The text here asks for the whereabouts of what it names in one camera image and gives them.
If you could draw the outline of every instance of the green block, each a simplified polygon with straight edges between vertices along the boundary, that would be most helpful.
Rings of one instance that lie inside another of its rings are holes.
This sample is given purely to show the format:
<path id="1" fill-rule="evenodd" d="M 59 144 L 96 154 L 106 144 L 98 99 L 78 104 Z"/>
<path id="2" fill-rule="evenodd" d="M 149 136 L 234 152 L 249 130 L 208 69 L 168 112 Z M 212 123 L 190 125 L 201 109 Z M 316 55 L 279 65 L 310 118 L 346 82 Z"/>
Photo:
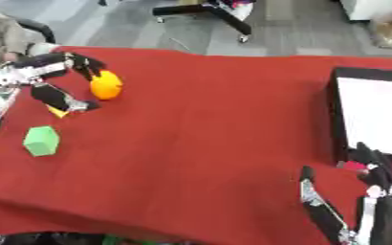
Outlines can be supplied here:
<path id="1" fill-rule="evenodd" d="M 58 144 L 59 136 L 50 126 L 30 128 L 24 140 L 24 147 L 34 157 L 53 155 L 56 152 Z"/>

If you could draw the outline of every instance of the red tablecloth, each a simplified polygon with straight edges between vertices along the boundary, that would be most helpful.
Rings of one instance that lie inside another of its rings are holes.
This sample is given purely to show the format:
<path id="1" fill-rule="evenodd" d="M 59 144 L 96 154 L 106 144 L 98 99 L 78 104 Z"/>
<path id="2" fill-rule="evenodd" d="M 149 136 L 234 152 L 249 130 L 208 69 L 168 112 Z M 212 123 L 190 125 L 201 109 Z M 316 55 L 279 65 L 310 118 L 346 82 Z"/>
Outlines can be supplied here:
<path id="1" fill-rule="evenodd" d="M 125 91 L 62 120 L 24 92 L 0 130 L 0 233 L 174 234 L 219 245 L 327 244 L 298 201 L 302 165 L 352 223 L 364 186 L 333 168 L 323 88 L 336 65 L 392 59 L 221 57 L 70 48 L 108 63 Z M 78 98 L 82 78 L 55 80 Z M 55 156 L 22 140 L 49 124 Z"/>

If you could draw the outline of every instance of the robotic arm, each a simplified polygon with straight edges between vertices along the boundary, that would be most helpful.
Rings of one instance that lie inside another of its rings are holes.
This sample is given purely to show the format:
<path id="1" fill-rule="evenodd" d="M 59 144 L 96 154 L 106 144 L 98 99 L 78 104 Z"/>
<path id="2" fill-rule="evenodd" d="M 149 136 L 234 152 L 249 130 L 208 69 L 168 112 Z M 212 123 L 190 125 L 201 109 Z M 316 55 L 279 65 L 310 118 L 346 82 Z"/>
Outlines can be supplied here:
<path id="1" fill-rule="evenodd" d="M 315 190 L 315 175 L 303 167 L 300 200 L 312 221 L 334 245 L 392 245 L 392 167 L 378 150 L 359 143 L 356 160 L 367 167 L 359 176 L 367 184 L 357 201 L 357 226 L 352 229 L 336 208 Z"/>
<path id="2" fill-rule="evenodd" d="M 64 76 L 73 69 L 90 81 L 92 75 L 99 77 L 100 70 L 104 68 L 105 64 L 101 61 L 70 52 L 23 57 L 17 62 L 8 62 L 0 66 L 0 93 L 29 86 L 34 99 L 56 109 L 91 110 L 98 108 L 96 103 L 76 100 L 66 91 L 45 80 Z"/>

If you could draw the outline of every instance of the floor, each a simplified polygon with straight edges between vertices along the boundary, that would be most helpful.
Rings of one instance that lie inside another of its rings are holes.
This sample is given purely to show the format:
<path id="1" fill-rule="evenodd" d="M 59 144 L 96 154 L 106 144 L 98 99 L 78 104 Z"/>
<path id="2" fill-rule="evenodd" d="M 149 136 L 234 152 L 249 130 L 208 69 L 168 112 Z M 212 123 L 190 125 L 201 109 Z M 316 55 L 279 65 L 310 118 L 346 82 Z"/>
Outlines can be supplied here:
<path id="1" fill-rule="evenodd" d="M 340 3 L 330 0 L 258 0 L 248 19 L 254 34 L 246 44 L 236 41 L 234 29 L 207 14 L 157 23 L 151 9 L 176 0 L 108 0 L 107 7 L 97 2 L 0 0 L 0 10 L 49 24 L 64 45 L 222 56 L 392 56 L 392 50 L 372 44 L 366 24 L 348 23 Z"/>

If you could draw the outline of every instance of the orange ball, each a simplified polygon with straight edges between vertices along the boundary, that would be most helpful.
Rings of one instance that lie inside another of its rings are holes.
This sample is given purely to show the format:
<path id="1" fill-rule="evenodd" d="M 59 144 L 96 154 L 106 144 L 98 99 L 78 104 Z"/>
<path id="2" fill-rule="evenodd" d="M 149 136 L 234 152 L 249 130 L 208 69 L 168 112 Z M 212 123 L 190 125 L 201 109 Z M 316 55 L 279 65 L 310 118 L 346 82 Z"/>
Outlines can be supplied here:
<path id="1" fill-rule="evenodd" d="M 100 71 L 100 77 L 93 76 L 91 91 L 100 100 L 110 100 L 119 95 L 123 83 L 116 74 Z"/>

